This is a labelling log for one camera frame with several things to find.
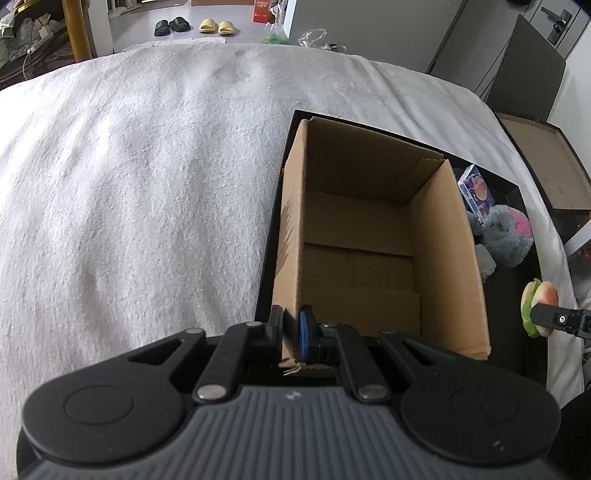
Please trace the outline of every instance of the white fleece bedspread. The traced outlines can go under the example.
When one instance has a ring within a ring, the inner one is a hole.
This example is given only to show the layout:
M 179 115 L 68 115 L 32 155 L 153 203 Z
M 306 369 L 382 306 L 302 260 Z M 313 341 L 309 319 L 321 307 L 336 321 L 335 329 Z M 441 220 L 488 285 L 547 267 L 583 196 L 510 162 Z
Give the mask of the white fleece bedspread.
M 120 53 L 0 92 L 0 478 L 42 382 L 189 326 L 255 310 L 293 110 L 442 148 L 521 187 L 541 270 L 576 307 L 563 248 L 525 164 L 468 90 L 302 47 L 201 44 Z M 548 387 L 582 391 L 581 342 L 549 341 Z

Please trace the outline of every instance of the slipper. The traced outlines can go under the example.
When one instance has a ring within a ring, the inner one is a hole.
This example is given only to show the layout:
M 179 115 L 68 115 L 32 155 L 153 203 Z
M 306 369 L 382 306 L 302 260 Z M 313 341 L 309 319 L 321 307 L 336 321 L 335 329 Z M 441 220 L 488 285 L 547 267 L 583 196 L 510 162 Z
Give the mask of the slipper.
M 183 17 L 177 17 L 170 22 L 170 28 L 175 32 L 188 32 L 191 30 L 191 25 Z
M 217 33 L 220 35 L 234 35 L 236 28 L 232 25 L 232 22 L 220 22 L 217 27 Z
M 160 20 L 154 29 L 154 36 L 165 37 L 166 35 L 170 35 L 170 26 L 168 24 L 168 20 Z
M 199 25 L 201 33 L 211 33 L 216 31 L 216 22 L 213 18 L 206 18 Z

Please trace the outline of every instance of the wooden post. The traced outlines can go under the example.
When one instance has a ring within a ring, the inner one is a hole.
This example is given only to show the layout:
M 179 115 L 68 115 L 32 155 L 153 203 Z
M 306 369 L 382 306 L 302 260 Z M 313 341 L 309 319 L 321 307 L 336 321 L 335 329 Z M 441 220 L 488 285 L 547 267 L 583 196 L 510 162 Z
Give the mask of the wooden post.
M 64 17 L 66 18 L 66 27 L 72 44 L 74 59 L 76 62 L 90 60 L 92 53 L 86 36 L 84 13 L 82 12 L 80 0 L 61 0 L 61 4 L 64 7 Z

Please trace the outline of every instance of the door handle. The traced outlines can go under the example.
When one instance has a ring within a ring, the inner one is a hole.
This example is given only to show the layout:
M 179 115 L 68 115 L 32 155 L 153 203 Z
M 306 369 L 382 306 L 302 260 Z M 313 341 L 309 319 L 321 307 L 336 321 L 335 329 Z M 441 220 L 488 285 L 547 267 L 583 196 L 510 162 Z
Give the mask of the door handle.
M 543 13 L 548 15 L 548 17 L 550 17 L 554 22 L 556 22 L 554 24 L 552 32 L 550 33 L 550 35 L 548 35 L 548 41 L 552 45 L 556 45 L 558 39 L 564 32 L 564 29 L 569 24 L 570 19 L 573 18 L 573 14 L 567 12 L 566 10 L 562 10 L 562 14 L 559 16 L 558 14 L 555 14 L 552 10 L 548 10 L 546 7 L 542 7 L 540 10 L 542 10 Z

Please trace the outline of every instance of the red box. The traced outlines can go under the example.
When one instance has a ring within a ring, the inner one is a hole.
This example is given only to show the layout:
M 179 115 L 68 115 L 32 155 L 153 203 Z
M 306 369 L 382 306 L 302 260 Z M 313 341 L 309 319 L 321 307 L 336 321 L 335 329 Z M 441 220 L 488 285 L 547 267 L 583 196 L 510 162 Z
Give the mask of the red box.
M 271 0 L 255 0 L 255 14 L 252 19 L 257 23 L 268 23 L 273 19 L 273 14 L 269 11 Z

